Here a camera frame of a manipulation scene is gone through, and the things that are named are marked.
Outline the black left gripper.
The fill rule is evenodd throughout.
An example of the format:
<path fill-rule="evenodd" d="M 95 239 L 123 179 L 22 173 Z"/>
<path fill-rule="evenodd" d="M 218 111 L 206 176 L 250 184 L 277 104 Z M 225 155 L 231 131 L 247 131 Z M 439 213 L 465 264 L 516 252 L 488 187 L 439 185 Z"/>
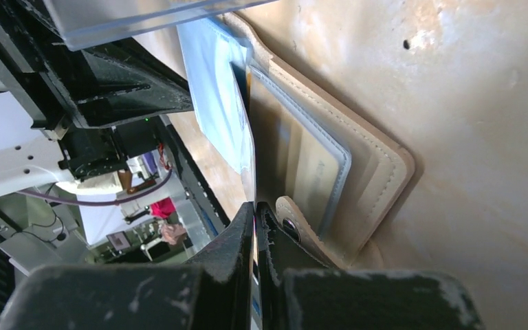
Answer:
<path fill-rule="evenodd" d="M 133 38 L 69 50 L 44 1 L 0 1 L 0 80 L 46 137 L 193 108 L 187 81 Z"/>

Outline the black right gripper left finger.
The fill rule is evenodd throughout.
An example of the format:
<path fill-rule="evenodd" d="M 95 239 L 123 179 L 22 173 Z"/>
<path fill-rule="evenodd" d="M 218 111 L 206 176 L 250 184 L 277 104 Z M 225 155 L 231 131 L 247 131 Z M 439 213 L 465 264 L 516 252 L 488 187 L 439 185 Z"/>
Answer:
<path fill-rule="evenodd" d="M 48 265 L 17 287 L 0 329 L 249 329 L 254 204 L 180 265 Z"/>

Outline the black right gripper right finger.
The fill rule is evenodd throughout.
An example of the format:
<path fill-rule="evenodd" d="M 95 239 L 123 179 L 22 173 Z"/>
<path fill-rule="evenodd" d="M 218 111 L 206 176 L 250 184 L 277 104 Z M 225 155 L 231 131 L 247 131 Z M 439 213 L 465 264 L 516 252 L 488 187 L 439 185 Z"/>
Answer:
<path fill-rule="evenodd" d="M 256 205 L 264 329 L 481 329 L 455 278 L 414 270 L 345 270 L 303 248 L 271 207 Z"/>

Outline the clear acrylic card box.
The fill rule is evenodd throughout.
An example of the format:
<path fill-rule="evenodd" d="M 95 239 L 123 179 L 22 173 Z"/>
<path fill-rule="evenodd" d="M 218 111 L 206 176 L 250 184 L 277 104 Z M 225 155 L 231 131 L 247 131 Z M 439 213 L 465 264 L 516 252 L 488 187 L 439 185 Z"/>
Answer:
<path fill-rule="evenodd" d="M 168 26 L 259 6 L 266 0 L 53 0 L 45 1 L 71 51 L 119 41 Z"/>

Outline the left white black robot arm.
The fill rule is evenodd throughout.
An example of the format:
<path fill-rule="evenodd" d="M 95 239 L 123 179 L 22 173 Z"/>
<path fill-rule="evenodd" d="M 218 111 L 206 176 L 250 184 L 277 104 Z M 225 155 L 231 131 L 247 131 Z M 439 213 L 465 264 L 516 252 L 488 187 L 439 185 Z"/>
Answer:
<path fill-rule="evenodd" d="M 71 51 L 42 1 L 0 1 L 0 93 L 37 136 L 0 120 L 0 197 L 54 182 L 126 171 L 170 144 L 163 115 L 192 109 L 188 83 L 132 38 Z"/>

